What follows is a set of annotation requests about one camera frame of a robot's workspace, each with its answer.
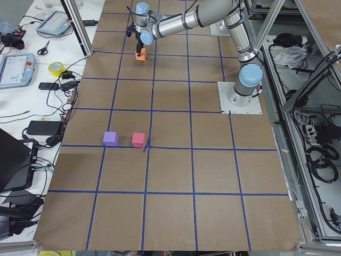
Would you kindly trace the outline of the brown paper table cover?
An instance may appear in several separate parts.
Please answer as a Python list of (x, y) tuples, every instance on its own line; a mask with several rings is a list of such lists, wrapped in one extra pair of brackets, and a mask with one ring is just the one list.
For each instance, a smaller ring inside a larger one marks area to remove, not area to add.
[[(43, 250), (293, 251), (300, 241), (267, 113), (222, 114), (231, 39), (196, 28), (136, 61), (135, 1), (106, 1), (35, 239)], [(118, 146), (103, 144), (105, 131)], [(144, 148), (132, 145), (145, 133)]]

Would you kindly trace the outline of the black power adapter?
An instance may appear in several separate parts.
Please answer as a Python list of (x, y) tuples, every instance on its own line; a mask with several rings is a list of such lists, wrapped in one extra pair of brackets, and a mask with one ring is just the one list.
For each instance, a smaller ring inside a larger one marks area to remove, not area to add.
[(60, 128), (60, 121), (31, 121), (26, 133), (29, 135), (54, 135)]

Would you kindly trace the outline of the upper teach pendant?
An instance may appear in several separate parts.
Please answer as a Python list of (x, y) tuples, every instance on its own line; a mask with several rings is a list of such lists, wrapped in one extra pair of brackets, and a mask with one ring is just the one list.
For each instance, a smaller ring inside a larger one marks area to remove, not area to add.
[(54, 11), (36, 28), (41, 34), (60, 37), (71, 27), (65, 12)]

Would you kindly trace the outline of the purple foam block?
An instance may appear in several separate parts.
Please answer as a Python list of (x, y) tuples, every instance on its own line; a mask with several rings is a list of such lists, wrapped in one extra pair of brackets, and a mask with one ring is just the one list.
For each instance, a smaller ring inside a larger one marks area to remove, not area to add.
[(103, 135), (103, 144), (107, 147), (118, 146), (118, 133), (115, 131), (105, 131)]

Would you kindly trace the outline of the aluminium frame post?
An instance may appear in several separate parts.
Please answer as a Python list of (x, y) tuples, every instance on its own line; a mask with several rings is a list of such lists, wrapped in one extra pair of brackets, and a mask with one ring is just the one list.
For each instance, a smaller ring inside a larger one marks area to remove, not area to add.
[(76, 3), (75, 1), (72, 0), (60, 0), (60, 2), (69, 21), (71, 22), (71, 26), (75, 32), (82, 53), (85, 58), (88, 58), (93, 53), (93, 47), (86, 32), (83, 20), (80, 16)]

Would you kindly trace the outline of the lower teach pendant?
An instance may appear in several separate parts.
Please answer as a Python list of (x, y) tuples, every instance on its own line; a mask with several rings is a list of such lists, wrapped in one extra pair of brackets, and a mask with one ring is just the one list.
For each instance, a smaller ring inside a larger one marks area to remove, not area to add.
[(1, 61), (1, 89), (27, 86), (34, 73), (35, 56), (32, 53), (12, 54)]

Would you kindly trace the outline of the crumpled white cloth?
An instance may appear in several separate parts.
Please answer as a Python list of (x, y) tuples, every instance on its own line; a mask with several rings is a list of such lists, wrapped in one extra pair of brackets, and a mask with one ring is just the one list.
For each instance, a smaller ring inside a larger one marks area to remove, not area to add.
[(284, 48), (274, 58), (276, 65), (288, 66), (289, 68), (298, 68), (307, 56), (307, 49), (299, 46)]

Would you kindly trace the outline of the yellow tape roll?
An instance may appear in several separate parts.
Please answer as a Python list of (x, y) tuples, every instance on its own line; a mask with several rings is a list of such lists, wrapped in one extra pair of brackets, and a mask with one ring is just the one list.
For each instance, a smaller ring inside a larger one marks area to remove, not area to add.
[(63, 72), (66, 71), (66, 67), (63, 63), (56, 61), (49, 64), (48, 70), (52, 74), (52, 76), (59, 77)]

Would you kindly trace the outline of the teach pendant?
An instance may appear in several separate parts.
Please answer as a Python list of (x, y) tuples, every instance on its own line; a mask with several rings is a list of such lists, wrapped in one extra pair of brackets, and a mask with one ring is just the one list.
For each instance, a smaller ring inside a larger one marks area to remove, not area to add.
[(1, 61), (1, 89), (27, 86), (34, 73), (35, 56), (32, 53), (12, 54)]
[(41, 34), (60, 37), (71, 27), (65, 12), (54, 11), (36, 28)]

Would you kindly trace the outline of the black smartphone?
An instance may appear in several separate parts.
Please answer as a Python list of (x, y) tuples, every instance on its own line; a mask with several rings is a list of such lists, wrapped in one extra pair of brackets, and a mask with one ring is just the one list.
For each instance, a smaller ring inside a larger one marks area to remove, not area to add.
[(47, 90), (47, 91), (56, 91), (59, 89), (58, 83), (52, 83), (52, 82), (41, 82), (38, 86), (40, 90)]

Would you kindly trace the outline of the orange foam block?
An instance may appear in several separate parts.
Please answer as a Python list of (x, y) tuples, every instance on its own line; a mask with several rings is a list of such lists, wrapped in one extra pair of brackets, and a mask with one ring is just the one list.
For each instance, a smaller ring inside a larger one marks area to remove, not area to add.
[(136, 61), (145, 61), (147, 58), (147, 52), (145, 48), (142, 48), (140, 53), (135, 52)]

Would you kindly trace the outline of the black box on table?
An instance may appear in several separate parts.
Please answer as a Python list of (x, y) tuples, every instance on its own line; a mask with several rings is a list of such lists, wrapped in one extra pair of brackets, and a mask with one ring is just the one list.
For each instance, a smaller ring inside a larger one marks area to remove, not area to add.
[(12, 197), (1, 204), (1, 240), (19, 235), (37, 224), (36, 212), (44, 201), (36, 196)]

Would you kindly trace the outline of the black handled scissors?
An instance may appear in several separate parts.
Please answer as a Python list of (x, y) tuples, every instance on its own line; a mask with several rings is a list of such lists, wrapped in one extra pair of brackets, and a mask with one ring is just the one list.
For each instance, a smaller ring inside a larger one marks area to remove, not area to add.
[(37, 55), (39, 56), (45, 56), (48, 54), (48, 46), (49, 46), (50, 41), (48, 41), (41, 49), (37, 51)]

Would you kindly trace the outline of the power strip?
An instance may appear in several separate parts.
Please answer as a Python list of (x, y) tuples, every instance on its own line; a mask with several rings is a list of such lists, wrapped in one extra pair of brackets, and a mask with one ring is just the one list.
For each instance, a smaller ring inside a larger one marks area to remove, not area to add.
[(62, 106), (63, 113), (60, 115), (62, 123), (68, 122), (77, 99), (77, 90), (70, 91), (67, 97), (67, 102)]

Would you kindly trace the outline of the pink foam block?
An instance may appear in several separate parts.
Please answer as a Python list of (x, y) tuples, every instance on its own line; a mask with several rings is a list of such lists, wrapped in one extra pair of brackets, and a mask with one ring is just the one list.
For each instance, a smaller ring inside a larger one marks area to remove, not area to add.
[(144, 148), (146, 145), (146, 135), (145, 133), (134, 132), (132, 137), (132, 145), (136, 148)]

